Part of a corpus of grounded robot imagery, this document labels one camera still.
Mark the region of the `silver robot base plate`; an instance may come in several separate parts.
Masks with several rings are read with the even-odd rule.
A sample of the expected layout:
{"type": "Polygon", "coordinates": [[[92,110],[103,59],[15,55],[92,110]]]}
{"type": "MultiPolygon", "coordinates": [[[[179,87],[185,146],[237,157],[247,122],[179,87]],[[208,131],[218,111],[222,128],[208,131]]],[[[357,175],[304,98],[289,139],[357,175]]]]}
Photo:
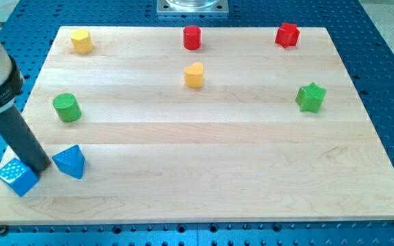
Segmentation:
{"type": "Polygon", "coordinates": [[[195,16],[199,14],[226,16],[228,0],[157,0],[158,16],[195,16]]]}

